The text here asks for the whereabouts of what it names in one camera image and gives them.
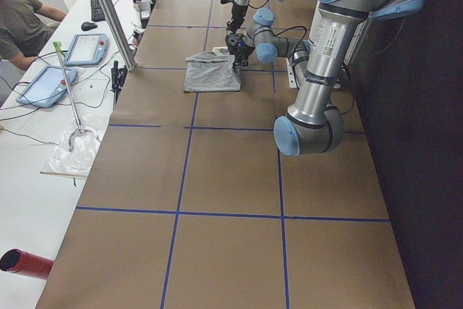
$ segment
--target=white table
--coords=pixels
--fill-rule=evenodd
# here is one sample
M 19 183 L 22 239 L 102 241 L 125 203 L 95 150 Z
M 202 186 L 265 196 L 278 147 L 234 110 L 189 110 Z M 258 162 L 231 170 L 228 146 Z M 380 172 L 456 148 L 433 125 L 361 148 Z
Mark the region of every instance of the white table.
M 113 0 L 124 33 L 128 38 L 140 25 L 132 0 Z M 90 20 L 90 0 L 78 0 L 62 24 L 57 28 L 50 41 L 43 48 L 41 55 L 53 52 L 53 41 L 61 41 L 63 48 L 68 48 L 74 34 L 84 33 L 80 26 Z M 109 48 L 100 67 L 118 51 L 107 22 L 98 22 L 98 28 L 85 33 L 106 33 Z M 120 54 L 113 57 L 124 65 Z M 45 60 L 52 65 L 59 65 L 56 55 Z M 102 72 L 110 75 L 113 61 Z M 30 82 L 46 65 L 37 61 L 24 74 L 22 81 Z M 80 68 L 79 80 L 91 75 L 98 67 Z M 96 113 L 109 117 L 113 108 L 114 94 L 111 82 L 100 72 L 90 79 L 73 87 L 76 102 L 82 101 L 96 106 L 91 109 L 82 104 L 77 105 L 81 115 Z M 25 87 L 17 87 L 22 92 Z M 23 115 L 32 111 L 30 106 L 18 106 L 16 93 L 12 93 L 0 110 L 0 120 Z M 60 103 L 69 103 L 65 95 Z M 59 142 L 61 134 L 74 122 L 70 106 L 55 106 L 41 109 L 25 117 L 0 121 L 6 129 L 20 134 L 36 137 L 46 142 Z M 53 145 L 40 143 L 19 137 L 8 132 L 0 133 L 0 253 L 3 255 L 12 248 L 19 248 L 46 258 L 54 259 L 58 253 L 64 233 L 67 230 L 77 200 L 85 184 L 84 179 L 73 180 L 68 177 L 40 174 L 43 165 L 52 152 Z M 28 309 L 34 308 L 41 295 L 45 281 L 16 274 L 0 272 L 0 308 Z

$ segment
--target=striped cloth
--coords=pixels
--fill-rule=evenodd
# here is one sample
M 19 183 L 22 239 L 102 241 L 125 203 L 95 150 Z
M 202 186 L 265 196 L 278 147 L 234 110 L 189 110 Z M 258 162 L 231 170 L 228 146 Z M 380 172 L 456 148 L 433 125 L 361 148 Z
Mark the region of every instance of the striped cloth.
M 201 52 L 187 57 L 186 92 L 220 92 L 241 89 L 239 69 L 233 67 L 234 56 L 217 56 Z

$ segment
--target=brown table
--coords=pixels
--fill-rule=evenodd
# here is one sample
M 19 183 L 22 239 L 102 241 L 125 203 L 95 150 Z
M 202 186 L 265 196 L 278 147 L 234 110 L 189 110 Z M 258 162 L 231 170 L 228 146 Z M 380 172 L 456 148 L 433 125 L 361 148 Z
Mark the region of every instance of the brown table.
M 273 27 L 309 27 L 315 3 L 272 0 Z M 241 92 L 183 93 L 230 16 L 158 0 L 37 308 L 414 307 L 357 108 L 335 151 L 290 158 L 283 59 L 254 55 Z

